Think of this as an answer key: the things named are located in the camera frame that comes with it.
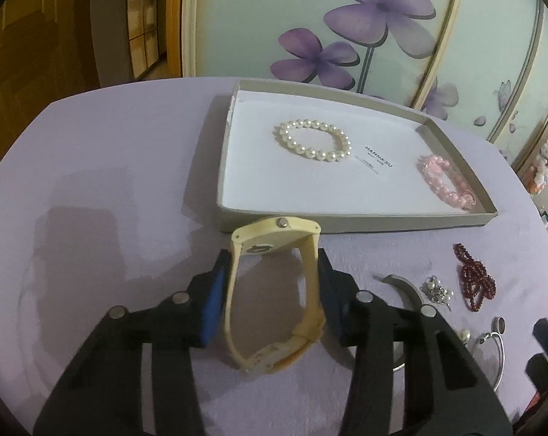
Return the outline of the single pearl earring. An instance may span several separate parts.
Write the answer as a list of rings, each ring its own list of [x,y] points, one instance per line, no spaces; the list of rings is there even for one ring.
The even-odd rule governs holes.
[[[458,337],[461,343],[463,343],[464,346],[467,346],[471,339],[471,333],[468,329],[463,329],[458,332]]]

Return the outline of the thin silver bangle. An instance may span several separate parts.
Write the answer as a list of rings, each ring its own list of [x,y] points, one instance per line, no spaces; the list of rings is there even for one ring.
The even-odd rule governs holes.
[[[478,336],[472,344],[471,353],[493,391],[498,392],[505,374],[503,336],[495,331]]]

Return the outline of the pearl cluster earrings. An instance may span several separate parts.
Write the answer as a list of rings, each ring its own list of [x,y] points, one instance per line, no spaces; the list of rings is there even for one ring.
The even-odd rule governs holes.
[[[446,288],[436,276],[430,276],[421,286],[421,292],[425,294],[429,302],[442,305],[451,310],[450,301],[453,299],[453,291]]]

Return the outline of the plush toys on shelf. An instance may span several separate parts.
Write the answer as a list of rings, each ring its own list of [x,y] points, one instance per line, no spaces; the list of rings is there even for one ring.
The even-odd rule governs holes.
[[[548,210],[537,203],[539,195],[548,185],[548,140],[540,147],[538,154],[526,169],[521,182],[533,200],[548,234]]]

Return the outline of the grey cardboard tray box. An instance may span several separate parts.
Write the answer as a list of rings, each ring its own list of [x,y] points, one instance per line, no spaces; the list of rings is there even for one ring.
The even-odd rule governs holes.
[[[433,118],[342,90],[253,79],[232,92],[217,211],[227,232],[274,215],[348,233],[483,226],[498,214]]]

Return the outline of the floral sliding wardrobe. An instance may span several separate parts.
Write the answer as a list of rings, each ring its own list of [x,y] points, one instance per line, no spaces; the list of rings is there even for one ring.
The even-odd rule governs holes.
[[[453,123],[521,164],[548,131],[544,0],[166,0],[184,77],[311,83]]]

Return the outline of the brown wooden door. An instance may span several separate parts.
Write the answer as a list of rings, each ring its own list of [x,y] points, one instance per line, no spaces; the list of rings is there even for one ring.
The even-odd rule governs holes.
[[[99,88],[89,0],[0,7],[0,158],[49,104]]]

